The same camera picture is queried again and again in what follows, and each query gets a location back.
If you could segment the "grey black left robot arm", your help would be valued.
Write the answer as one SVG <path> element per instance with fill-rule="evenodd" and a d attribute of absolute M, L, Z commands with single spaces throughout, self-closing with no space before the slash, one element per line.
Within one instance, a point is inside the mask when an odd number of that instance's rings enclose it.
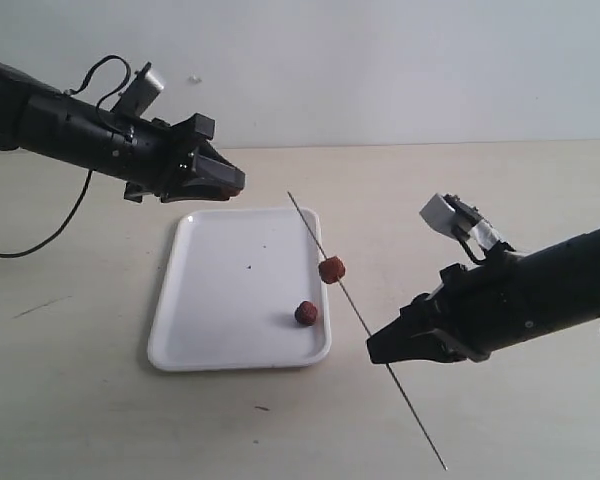
<path fill-rule="evenodd" d="M 239 195 L 246 175 L 212 146 L 213 119 L 143 119 L 163 89 L 146 64 L 103 110 L 0 63 L 0 151 L 23 149 L 123 180 L 125 199 L 136 203 L 146 195 L 163 203 Z"/>

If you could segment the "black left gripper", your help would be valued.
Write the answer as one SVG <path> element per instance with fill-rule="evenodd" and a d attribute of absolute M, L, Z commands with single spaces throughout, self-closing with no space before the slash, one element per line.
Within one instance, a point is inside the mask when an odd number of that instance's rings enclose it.
<path fill-rule="evenodd" d="M 126 182 L 123 198 L 140 203 L 148 195 L 161 203 L 230 200 L 245 188 L 246 175 L 208 142 L 215 121 L 196 113 L 175 125 L 137 119 L 109 132 L 107 148 L 114 176 Z"/>

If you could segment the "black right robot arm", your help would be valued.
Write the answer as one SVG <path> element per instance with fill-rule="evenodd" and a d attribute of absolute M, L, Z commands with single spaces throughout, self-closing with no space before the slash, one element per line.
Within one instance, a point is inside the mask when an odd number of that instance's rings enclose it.
<path fill-rule="evenodd" d="M 496 247 L 482 265 L 456 263 L 440 278 L 367 340 L 372 363 L 478 363 L 600 318 L 600 229 L 525 256 Z"/>

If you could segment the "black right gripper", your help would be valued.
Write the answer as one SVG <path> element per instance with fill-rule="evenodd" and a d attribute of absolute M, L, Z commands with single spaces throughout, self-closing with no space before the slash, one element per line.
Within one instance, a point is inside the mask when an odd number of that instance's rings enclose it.
<path fill-rule="evenodd" d="M 520 296 L 511 271 L 454 264 L 439 289 L 421 294 L 366 341 L 373 364 L 482 361 L 520 342 Z"/>

